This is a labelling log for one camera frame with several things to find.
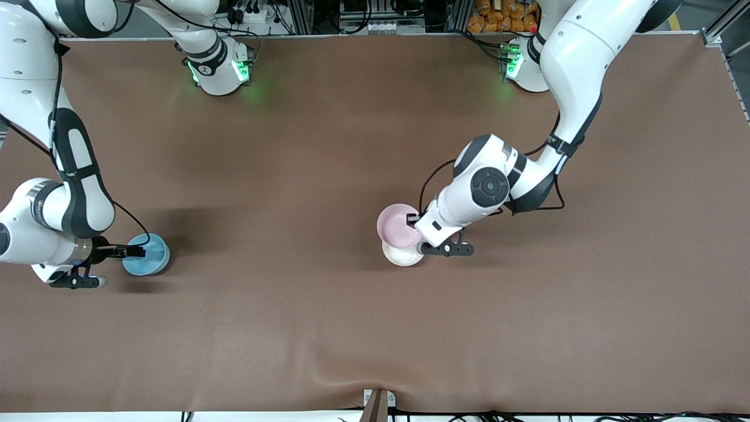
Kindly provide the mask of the pink bowl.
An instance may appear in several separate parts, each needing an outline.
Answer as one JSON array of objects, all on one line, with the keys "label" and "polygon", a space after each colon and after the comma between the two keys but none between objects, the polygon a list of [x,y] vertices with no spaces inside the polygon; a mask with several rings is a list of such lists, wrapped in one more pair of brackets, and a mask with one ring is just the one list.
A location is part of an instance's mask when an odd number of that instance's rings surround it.
[{"label": "pink bowl", "polygon": [[416,245],[422,237],[418,230],[407,223],[407,216],[417,213],[414,207],[402,203],[383,209],[377,219],[377,232],[381,240],[397,249]]}]

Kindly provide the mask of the blue bowl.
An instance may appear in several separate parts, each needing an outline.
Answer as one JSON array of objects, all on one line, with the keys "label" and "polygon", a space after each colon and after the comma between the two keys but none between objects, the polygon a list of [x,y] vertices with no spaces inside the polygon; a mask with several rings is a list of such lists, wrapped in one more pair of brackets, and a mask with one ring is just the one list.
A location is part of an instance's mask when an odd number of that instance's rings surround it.
[{"label": "blue bowl", "polygon": [[128,245],[140,246],[145,251],[144,257],[124,257],[121,261],[129,274],[154,275],[164,270],[171,260],[171,249],[166,241],[155,233],[141,233],[132,238]]}]

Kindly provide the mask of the white bowl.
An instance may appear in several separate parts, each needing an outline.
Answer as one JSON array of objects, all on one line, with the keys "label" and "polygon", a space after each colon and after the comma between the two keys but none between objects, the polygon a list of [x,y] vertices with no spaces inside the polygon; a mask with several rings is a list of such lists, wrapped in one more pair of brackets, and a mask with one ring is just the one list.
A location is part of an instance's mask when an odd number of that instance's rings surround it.
[{"label": "white bowl", "polygon": [[418,264],[423,259],[420,252],[421,242],[405,248],[396,248],[385,241],[382,242],[382,251],[388,261],[396,266],[410,267]]}]

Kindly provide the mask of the brown table cover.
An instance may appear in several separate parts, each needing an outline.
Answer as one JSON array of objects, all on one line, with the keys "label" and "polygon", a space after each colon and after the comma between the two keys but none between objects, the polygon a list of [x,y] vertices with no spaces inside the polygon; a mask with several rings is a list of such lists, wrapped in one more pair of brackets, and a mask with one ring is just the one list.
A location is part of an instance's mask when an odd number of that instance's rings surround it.
[{"label": "brown table cover", "polygon": [[67,290],[0,264],[0,411],[750,413],[750,125],[720,50],[637,35],[560,175],[566,208],[397,267],[378,214],[557,105],[458,36],[265,41],[208,96],[170,41],[70,41],[105,186],[172,249]]}]

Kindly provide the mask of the orange packaged snacks pile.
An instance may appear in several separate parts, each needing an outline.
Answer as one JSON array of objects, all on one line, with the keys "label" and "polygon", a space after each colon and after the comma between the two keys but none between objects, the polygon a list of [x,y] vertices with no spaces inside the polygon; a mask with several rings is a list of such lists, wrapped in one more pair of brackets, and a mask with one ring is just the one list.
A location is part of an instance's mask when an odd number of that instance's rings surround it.
[{"label": "orange packaged snacks pile", "polygon": [[472,5],[466,24],[469,33],[534,33],[541,19],[536,0],[472,0]]}]

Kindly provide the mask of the power strip with black plugs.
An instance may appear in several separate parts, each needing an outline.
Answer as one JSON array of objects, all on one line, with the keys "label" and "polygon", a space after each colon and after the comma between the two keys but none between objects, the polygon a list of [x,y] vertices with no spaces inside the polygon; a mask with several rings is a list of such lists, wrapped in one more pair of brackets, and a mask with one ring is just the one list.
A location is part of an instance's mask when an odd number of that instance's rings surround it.
[{"label": "power strip with black plugs", "polygon": [[276,18],[268,0],[226,0],[227,20],[232,25],[262,24]]}]

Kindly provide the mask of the aluminium frame post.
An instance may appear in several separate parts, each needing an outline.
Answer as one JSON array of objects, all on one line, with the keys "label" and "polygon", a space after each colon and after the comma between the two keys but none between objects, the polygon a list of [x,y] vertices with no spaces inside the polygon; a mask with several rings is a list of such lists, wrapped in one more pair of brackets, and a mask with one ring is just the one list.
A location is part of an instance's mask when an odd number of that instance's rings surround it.
[{"label": "aluminium frame post", "polygon": [[296,35],[312,34],[315,0],[287,0]]},{"label": "aluminium frame post", "polygon": [[466,31],[469,17],[471,17],[476,10],[474,1],[475,0],[446,0],[446,11],[448,12],[448,15],[444,26],[445,32],[454,29]]}]

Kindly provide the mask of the aluminium corner frame beam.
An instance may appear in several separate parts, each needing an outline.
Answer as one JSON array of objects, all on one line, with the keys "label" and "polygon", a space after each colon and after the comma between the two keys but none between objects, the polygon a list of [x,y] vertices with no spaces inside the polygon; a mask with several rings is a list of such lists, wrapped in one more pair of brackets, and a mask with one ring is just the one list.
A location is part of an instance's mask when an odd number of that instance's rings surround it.
[{"label": "aluminium corner frame beam", "polygon": [[[745,87],[750,98],[750,0],[733,0],[728,9],[718,14],[709,26],[701,29],[701,37],[705,46],[719,48],[724,56],[729,79],[750,126],[750,113],[741,91]],[[740,83],[737,83],[731,67],[736,57],[740,58]]]}]

